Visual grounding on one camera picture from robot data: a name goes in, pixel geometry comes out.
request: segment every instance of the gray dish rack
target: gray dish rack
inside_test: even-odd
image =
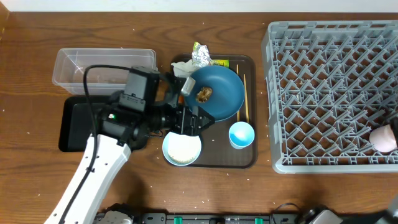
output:
[[[369,133],[398,116],[398,21],[273,22],[262,40],[272,166],[397,172]]]

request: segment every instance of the blue plate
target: blue plate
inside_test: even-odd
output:
[[[206,66],[192,73],[196,81],[191,94],[185,97],[188,106],[200,106],[212,115],[216,121],[232,117],[242,107],[244,87],[242,80],[232,70],[221,66]],[[202,87],[213,90],[208,101],[198,103],[197,94]]]

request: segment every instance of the white bowl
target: white bowl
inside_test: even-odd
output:
[[[190,159],[189,161],[185,163],[177,162],[173,160],[169,155],[170,147],[183,147],[186,150],[193,150],[195,151],[195,153],[192,159]],[[167,159],[169,163],[175,166],[186,166],[194,162],[196,159],[198,159],[201,152],[201,141],[199,136],[192,137],[192,136],[186,136],[170,132],[166,135],[166,137],[163,140],[162,150],[163,150],[163,156]]]

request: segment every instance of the wood grain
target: wood grain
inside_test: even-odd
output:
[[[397,193],[398,174],[280,175],[269,162],[261,63],[268,23],[368,19],[398,19],[398,14],[11,13],[0,42],[0,223],[43,223],[81,159],[82,153],[58,150],[69,97],[52,83],[59,49],[154,49],[164,72],[174,56],[192,50],[194,41],[211,53],[243,54],[256,63],[256,165],[246,170],[172,167],[162,158],[162,140],[152,139],[146,149],[132,153],[101,208],[115,202],[171,213],[269,213],[285,202],[323,203],[345,213],[386,208]]]

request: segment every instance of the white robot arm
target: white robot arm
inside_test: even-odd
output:
[[[81,187],[77,197],[70,207],[66,217],[67,224],[92,224],[94,217],[103,201],[109,186],[114,177],[127,162],[130,157],[131,150],[125,144],[118,146],[118,140],[99,134],[98,135],[98,151],[93,172],[87,177],[85,183]],[[75,172],[68,188],[63,194],[55,210],[51,213],[45,224],[57,224],[60,222],[73,193],[75,193],[80,181],[82,180],[86,169],[89,166],[91,157],[93,156],[94,137],[91,136],[87,140],[87,146],[80,165]]]

